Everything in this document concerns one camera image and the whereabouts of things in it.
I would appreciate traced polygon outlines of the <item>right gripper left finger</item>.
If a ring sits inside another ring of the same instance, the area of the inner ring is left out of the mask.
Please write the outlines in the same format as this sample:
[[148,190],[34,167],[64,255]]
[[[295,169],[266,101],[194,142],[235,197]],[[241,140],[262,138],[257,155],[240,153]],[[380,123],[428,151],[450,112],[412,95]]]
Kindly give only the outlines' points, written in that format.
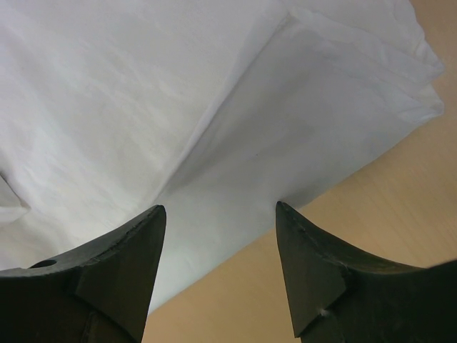
[[140,342],[166,210],[33,266],[1,271],[2,342]]

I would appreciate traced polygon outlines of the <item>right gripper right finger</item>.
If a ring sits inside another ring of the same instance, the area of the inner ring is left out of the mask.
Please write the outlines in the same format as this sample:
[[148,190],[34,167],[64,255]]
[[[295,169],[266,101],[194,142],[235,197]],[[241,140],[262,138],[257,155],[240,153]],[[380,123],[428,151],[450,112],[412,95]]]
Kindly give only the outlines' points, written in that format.
[[429,268],[365,252],[276,205],[293,333],[302,342],[454,342],[456,263]]

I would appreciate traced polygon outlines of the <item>white long sleeve shirt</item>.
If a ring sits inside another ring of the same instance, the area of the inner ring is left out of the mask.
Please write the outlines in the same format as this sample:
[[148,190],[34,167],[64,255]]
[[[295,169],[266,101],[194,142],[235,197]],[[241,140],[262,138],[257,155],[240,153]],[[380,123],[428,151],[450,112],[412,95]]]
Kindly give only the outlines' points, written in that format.
[[1,268],[155,204],[157,308],[443,113],[408,1],[3,1]]

